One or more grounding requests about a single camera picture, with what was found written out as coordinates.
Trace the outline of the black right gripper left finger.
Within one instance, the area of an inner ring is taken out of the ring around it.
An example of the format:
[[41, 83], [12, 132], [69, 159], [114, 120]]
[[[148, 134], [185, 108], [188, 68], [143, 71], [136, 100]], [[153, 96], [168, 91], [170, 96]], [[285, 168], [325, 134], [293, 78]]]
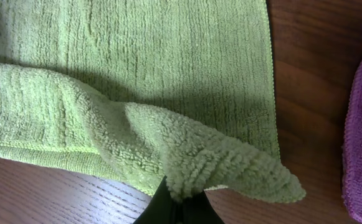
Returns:
[[133, 224], [178, 223], [181, 223], [181, 206], [172, 199], [164, 176], [150, 203]]

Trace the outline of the light green microfiber cloth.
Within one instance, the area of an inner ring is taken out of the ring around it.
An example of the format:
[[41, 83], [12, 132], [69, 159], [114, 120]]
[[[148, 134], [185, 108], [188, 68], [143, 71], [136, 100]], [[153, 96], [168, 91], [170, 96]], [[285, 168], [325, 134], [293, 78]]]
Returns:
[[0, 158], [173, 199], [304, 198], [280, 161], [269, 15], [247, 1], [0, 1]]

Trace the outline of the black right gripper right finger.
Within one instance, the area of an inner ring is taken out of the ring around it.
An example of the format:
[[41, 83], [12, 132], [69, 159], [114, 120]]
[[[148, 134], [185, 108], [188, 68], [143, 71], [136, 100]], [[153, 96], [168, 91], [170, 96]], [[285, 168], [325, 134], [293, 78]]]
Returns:
[[182, 208], [183, 224], [224, 224], [204, 191], [183, 200]]

